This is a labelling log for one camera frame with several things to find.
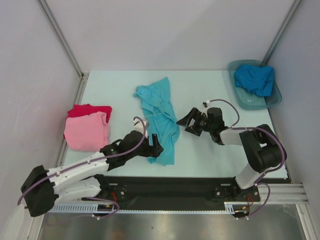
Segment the light blue t-shirt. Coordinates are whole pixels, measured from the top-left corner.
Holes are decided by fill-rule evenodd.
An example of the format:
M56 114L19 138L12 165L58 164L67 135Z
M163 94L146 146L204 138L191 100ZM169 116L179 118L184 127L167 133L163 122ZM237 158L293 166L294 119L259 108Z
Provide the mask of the light blue t-shirt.
M171 85L168 77L150 85L139 85L133 94L140 100L143 115L149 122L147 131L156 134L163 152L148 161L163 166L175 164L175 144L180 137L180 128L171 102Z

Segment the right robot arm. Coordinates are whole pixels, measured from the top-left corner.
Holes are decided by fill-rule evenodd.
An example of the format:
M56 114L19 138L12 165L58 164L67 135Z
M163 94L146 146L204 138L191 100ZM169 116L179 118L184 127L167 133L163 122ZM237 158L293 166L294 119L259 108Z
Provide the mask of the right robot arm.
M176 122L185 127L185 131L200 136L207 132L218 145L236 145L243 147L247 165L234 178L230 188L231 196L242 201L249 194L249 188L269 172L281 168L287 159L287 153L269 125L257 127L228 127L225 125L222 110L210 107L205 112L197 108Z

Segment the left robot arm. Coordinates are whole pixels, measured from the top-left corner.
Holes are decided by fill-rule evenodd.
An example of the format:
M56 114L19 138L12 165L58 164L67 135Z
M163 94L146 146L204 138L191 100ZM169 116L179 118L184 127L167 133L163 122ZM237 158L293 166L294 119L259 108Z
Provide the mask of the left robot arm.
M163 152L158 136L133 130L93 155L73 164L45 169L35 167L21 186L22 198L31 217L39 217L54 206L73 200L114 200L104 174L122 167L135 157L159 157Z

